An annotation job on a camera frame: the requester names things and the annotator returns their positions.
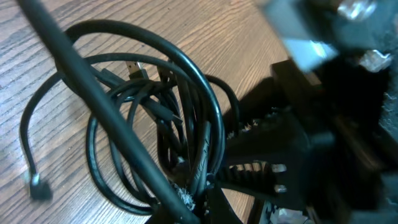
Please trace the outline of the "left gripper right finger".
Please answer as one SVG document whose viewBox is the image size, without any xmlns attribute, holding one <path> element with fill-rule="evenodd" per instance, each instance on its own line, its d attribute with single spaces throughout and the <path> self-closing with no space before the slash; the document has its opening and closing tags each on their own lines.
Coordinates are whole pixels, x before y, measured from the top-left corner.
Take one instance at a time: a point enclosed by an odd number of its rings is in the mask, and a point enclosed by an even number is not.
<svg viewBox="0 0 398 224">
<path fill-rule="evenodd" d="M 242 224 L 217 182 L 206 188 L 205 223 Z"/>
</svg>

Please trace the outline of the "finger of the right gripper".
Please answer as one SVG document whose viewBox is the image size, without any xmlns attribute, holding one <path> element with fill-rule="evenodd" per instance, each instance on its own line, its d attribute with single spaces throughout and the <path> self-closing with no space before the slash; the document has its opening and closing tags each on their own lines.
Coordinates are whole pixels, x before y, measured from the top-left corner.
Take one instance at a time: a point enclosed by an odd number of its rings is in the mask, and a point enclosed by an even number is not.
<svg viewBox="0 0 398 224">
<path fill-rule="evenodd" d="M 222 188 L 268 201 L 278 207 L 305 210 L 306 199 L 298 178 L 287 171 L 274 172 L 272 166 L 255 161 L 221 168 L 216 179 Z"/>
</svg>

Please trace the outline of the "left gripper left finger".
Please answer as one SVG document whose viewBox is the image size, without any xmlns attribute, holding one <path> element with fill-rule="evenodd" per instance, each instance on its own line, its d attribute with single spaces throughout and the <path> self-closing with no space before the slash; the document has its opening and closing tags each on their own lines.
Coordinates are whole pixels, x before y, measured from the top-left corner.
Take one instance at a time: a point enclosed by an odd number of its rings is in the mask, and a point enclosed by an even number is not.
<svg viewBox="0 0 398 224">
<path fill-rule="evenodd" d="M 171 187 L 179 197 L 180 202 L 176 204 L 173 202 L 161 203 L 160 207 L 146 221 L 146 224 L 201 223 L 200 218 L 193 212 L 196 202 L 189 191 L 186 188 L 179 187 L 175 183 L 172 183 Z"/>
</svg>

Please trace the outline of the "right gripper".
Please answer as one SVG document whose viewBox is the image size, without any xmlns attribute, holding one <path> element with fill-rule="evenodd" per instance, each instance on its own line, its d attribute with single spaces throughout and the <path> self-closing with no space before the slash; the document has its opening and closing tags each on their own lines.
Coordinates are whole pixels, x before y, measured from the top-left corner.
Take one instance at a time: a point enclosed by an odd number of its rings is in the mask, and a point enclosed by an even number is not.
<svg viewBox="0 0 398 224">
<path fill-rule="evenodd" d="M 298 192 L 315 223 L 397 222 L 397 110 L 391 68 L 338 57 L 313 73 L 292 60 L 271 74 L 292 110 L 227 141 L 228 165 L 299 161 Z"/>
</svg>

